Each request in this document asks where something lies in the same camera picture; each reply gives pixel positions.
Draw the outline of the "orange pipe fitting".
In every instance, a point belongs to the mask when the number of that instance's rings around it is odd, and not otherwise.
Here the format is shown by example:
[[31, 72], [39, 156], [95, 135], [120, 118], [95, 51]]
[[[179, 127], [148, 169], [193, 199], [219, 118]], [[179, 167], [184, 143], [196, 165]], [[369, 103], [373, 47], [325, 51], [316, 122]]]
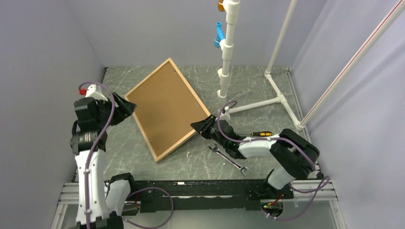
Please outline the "orange pipe fitting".
[[225, 11], [223, 2], [224, 2], [224, 0], [218, 0], [218, 3], [217, 3], [217, 8], [218, 8], [218, 10], [219, 10], [220, 12], [224, 12], [224, 11]]

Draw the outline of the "black yellow screwdriver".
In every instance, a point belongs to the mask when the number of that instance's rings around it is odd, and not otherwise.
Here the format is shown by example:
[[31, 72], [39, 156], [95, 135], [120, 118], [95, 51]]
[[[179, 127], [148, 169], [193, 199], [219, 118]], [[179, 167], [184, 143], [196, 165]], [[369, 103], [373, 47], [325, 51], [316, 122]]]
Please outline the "black yellow screwdriver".
[[258, 132], [251, 132], [250, 135], [256, 137], [265, 137], [265, 136], [272, 136], [273, 133], [271, 131], [258, 131]]

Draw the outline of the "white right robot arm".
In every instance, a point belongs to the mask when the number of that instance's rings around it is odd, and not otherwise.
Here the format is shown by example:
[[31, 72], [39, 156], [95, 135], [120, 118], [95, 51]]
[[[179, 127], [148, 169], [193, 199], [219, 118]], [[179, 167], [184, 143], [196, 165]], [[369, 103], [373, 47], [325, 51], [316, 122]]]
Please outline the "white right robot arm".
[[263, 192], [269, 198], [275, 198], [290, 182], [307, 179], [320, 156], [312, 143], [288, 128], [277, 135], [242, 136], [226, 120], [218, 120], [214, 115], [190, 126], [203, 138], [213, 140], [215, 143], [209, 149], [237, 167], [242, 174], [248, 168], [238, 164], [238, 159], [275, 158], [280, 167], [267, 175], [263, 185]]

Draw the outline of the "blue pipe fitting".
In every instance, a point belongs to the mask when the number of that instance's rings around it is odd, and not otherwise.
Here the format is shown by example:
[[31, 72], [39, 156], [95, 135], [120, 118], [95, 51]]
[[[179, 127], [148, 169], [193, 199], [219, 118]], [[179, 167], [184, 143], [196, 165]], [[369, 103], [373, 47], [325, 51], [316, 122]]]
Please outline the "blue pipe fitting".
[[216, 48], [220, 48], [220, 42], [225, 39], [225, 35], [223, 33], [222, 30], [222, 23], [221, 22], [217, 22], [216, 23], [216, 37], [214, 40], [214, 46]]

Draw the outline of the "silver open-end wrench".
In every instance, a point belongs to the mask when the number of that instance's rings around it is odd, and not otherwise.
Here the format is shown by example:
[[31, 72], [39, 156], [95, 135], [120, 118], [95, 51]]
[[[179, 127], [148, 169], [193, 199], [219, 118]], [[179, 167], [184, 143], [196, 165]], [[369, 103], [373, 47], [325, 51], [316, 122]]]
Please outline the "silver open-end wrench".
[[240, 165], [238, 162], [236, 162], [230, 156], [222, 153], [217, 144], [214, 144], [213, 146], [208, 146], [208, 148], [210, 149], [210, 151], [215, 152], [216, 154], [218, 154], [222, 158], [224, 158], [226, 161], [228, 161], [230, 164], [235, 166], [243, 176], [246, 176], [246, 172], [250, 173], [250, 169], [248, 167]]

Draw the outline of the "white PVC pipe stand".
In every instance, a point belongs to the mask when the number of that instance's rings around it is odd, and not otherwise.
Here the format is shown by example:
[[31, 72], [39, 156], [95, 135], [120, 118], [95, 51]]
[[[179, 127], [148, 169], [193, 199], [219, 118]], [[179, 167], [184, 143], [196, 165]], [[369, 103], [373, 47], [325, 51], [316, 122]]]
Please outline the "white PVC pipe stand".
[[241, 101], [236, 81], [246, 75], [247, 93], [259, 86], [273, 97], [276, 84], [289, 109], [275, 103], [240, 111], [232, 118], [249, 120], [256, 129], [294, 129], [303, 116], [298, 114], [289, 76], [304, 113], [315, 118], [337, 84], [359, 63], [362, 45], [396, 5], [395, 0], [242, 1], [228, 98]]

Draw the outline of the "wooden picture frame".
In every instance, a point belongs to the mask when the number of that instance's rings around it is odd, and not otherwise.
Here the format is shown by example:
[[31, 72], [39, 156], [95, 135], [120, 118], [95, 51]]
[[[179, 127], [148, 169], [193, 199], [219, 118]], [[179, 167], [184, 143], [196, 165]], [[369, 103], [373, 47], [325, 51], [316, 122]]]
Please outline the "wooden picture frame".
[[196, 133], [191, 123], [210, 116], [171, 58], [126, 93], [125, 99], [137, 106], [133, 116], [155, 162]]

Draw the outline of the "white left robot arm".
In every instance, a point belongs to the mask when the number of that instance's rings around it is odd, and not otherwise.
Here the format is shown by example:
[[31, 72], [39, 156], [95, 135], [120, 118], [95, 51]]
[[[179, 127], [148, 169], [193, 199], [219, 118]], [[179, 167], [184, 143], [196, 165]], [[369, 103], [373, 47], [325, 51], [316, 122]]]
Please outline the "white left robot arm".
[[79, 179], [76, 229], [122, 229], [124, 202], [137, 194], [138, 188], [130, 173], [113, 176], [109, 181], [111, 190], [105, 193], [105, 127], [121, 123], [136, 108], [136, 104], [117, 93], [112, 93], [112, 97], [113, 100], [89, 96], [74, 103], [77, 120], [72, 126], [70, 146]]

